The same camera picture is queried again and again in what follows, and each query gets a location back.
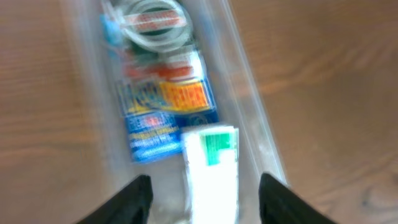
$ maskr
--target transparent tray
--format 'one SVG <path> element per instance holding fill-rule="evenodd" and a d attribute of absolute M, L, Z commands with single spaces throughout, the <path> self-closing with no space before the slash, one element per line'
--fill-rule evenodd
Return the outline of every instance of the transparent tray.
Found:
<path fill-rule="evenodd" d="M 239 222 L 260 223 L 257 190 L 263 172 L 286 183 L 282 164 L 244 54 L 228 1 L 184 1 L 203 50 L 221 120 L 239 128 Z M 154 203 L 149 223 L 169 224 L 187 218 L 185 164 L 182 156 L 148 165 L 133 164 L 117 100 L 105 74 L 100 0 L 67 1 L 73 43 L 80 56 L 87 101 L 100 125 L 106 188 L 117 192 L 139 174 L 152 177 Z"/>

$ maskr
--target brown wooden surface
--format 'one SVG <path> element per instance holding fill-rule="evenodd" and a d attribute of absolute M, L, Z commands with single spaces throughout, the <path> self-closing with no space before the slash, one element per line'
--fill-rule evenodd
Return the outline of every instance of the brown wooden surface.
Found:
<path fill-rule="evenodd" d="M 232 2 L 293 189 L 341 223 L 398 223 L 398 4 Z M 108 193 L 60 14 L 0 8 L 5 223 L 70 223 Z"/>
<path fill-rule="evenodd" d="M 398 223 L 398 2 L 232 0 L 293 189 Z"/>

